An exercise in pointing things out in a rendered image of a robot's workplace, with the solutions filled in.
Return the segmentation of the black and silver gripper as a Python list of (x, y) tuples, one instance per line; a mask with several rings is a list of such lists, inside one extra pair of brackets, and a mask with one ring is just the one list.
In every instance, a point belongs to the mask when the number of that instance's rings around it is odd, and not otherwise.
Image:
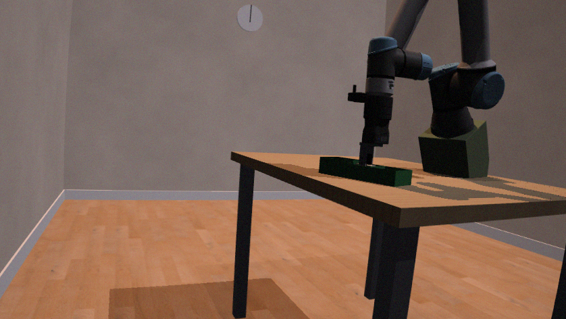
[[(359, 165), (373, 165), (374, 147), (389, 142), (389, 121), (392, 119), (394, 80), (366, 78), (365, 93), (348, 93), (348, 101), (364, 103), (365, 126), (360, 145)], [(367, 150), (368, 149), (368, 150)]]

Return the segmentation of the green rack of bins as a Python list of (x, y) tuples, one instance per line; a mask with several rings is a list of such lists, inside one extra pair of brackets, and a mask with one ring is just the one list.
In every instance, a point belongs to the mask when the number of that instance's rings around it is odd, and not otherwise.
[(408, 169), (389, 166), (360, 166), (358, 159), (345, 157), (320, 157), (319, 173), (372, 182), (391, 187), (407, 186), (411, 173)]

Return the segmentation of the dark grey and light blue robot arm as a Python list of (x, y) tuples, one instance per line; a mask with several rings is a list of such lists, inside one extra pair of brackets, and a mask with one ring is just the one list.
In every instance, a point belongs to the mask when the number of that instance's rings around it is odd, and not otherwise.
[(429, 55), (405, 50), (428, 1), (402, 0), (386, 35), (370, 40), (367, 78), (428, 78), (431, 133), (456, 137), (474, 128), (467, 107), (494, 107), (503, 96), (505, 80), (490, 58), (488, 0), (458, 0), (461, 63), (433, 68)]

